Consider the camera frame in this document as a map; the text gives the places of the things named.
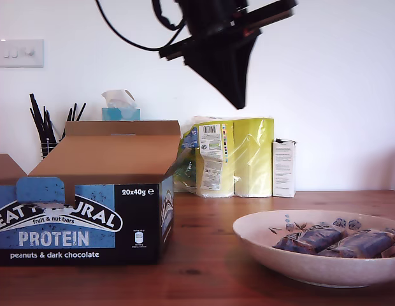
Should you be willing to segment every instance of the nutrition label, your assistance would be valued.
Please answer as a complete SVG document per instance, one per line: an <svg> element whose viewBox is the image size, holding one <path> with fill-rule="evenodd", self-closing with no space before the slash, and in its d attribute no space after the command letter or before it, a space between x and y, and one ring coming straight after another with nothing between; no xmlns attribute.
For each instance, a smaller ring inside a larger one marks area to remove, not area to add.
<svg viewBox="0 0 395 306"><path fill-rule="evenodd" d="M222 130L220 124L199 126L200 154L205 161L202 189L220 190L223 167Z"/></svg>

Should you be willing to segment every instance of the wrapped snack bar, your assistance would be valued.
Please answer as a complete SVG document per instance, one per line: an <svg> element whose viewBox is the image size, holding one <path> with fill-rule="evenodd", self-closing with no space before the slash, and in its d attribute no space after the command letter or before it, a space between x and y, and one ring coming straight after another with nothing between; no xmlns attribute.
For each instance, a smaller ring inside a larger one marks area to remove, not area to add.
<svg viewBox="0 0 395 306"><path fill-rule="evenodd" d="M276 249L295 253L317 255L330 245L346 237L345 229L327 224L314 225L301 233L283 237L274 246Z"/></svg>
<svg viewBox="0 0 395 306"><path fill-rule="evenodd" d="M339 258L384 258L395 254L395 229L366 229L351 235L319 253Z"/></svg>

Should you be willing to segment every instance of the plastic packaging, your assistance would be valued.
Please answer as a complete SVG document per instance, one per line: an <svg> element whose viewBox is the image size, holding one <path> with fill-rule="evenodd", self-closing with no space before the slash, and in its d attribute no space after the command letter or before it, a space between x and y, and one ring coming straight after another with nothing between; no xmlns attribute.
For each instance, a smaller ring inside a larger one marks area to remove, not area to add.
<svg viewBox="0 0 395 306"><path fill-rule="evenodd" d="M192 150L175 173L177 191L205 198L272 195L273 119L195 117L182 129L178 153Z"/></svg>
<svg viewBox="0 0 395 306"><path fill-rule="evenodd" d="M106 114L103 117L118 117L119 120L131 120L136 115L136 103L133 95L125 90L106 91L101 94L106 99L108 108L118 109L118 114L109 113L108 110L104 111Z"/></svg>
<svg viewBox="0 0 395 306"><path fill-rule="evenodd" d="M351 235L319 253L341 258L386 258L395 255L395 230L366 229Z"/></svg>
<svg viewBox="0 0 395 306"><path fill-rule="evenodd" d="M347 232L343 228L331 225L314 225L304 232L283 237L274 248L317 255L346 236Z"/></svg>

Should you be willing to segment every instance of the floral pattern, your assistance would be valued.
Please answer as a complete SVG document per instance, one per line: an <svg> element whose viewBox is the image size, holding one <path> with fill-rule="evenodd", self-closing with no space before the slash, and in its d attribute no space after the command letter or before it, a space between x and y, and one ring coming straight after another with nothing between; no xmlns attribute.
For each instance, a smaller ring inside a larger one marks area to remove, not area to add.
<svg viewBox="0 0 395 306"><path fill-rule="evenodd" d="M333 223L333 225L338 226L340 228L346 227L346 220L337 218L337 220Z"/></svg>
<svg viewBox="0 0 395 306"><path fill-rule="evenodd" d="M295 231L306 231L307 230L307 224L298 224L297 222L292 222L290 221L289 215L285 215L285 229L287 231L289 231L290 235L293 235ZM316 227L316 226L326 226L328 227L330 224L330 222L320 222L319 225L314 225L312 227ZM338 226L340 228L346 228L346 220L342 219L342 218L337 218L334 222L333 225ZM358 229L360 229L362 226L362 224L358 221L358 220L350 220L348 222L348 227L350 230L352 231L357 231ZM277 231L281 231L282 228L268 228L272 233L277 234Z"/></svg>
<svg viewBox="0 0 395 306"><path fill-rule="evenodd" d="M351 231L357 231L361 228L362 224L358 220L350 220L348 227Z"/></svg>
<svg viewBox="0 0 395 306"><path fill-rule="evenodd" d="M293 231L295 231L295 225L293 225L293 223L288 223L285 225L285 229L287 231L293 232Z"/></svg>

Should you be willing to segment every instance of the bowl rim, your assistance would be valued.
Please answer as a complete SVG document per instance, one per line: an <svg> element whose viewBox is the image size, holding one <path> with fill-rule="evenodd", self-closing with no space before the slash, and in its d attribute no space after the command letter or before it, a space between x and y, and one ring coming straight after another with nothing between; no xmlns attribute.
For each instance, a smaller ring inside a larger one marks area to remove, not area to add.
<svg viewBox="0 0 395 306"><path fill-rule="evenodd" d="M262 212L254 212L253 214L247 214L247 215L241 216L240 218L236 219L233 222L234 234L236 236L240 237L242 240L246 240L249 243L254 244L254 245L258 246L258 247L264 247L266 249L269 249L270 251L277 252L277 254L279 252L283 252L284 254L291 253L291 254L297 255L297 256L306 256L305 258L310 258L310 257L313 257L313 258L324 258L323 260L333 260L333 261L334 260L336 260L336 261L341 261L341 260L342 261L345 261L345 260L346 261L349 261L349 260L355 261L355 260L358 260L358 261L373 261L373 262L377 262L377 261L392 261L392 260L395 261L395 257L388 257L388 258L341 258L341 257L328 257L328 256L318 256L318 255L311 255L311 254L295 253L295 252L291 252L291 251L276 249L274 247L270 247L270 246L264 245L264 244L258 244L257 242L253 242L253 241L251 241L251 240L249 240L249 239L247 239L245 237L242 237L239 233L237 233L235 226L236 226L236 223L239 220L241 220L243 218L246 218L246 217L248 217L250 215L267 214L267 213L270 213L270 212L333 212L333 213L339 213L339 214L360 215L360 216L364 216L364 217L377 218L377 219L381 219L381 220L387 220L387 221L395 222L395 220L392 220L392 219L389 219L389 218L377 217L375 215L358 214L356 212L343 212L343 211L339 211L339 210L316 210L316 209L265 210L265 211L262 211Z"/></svg>

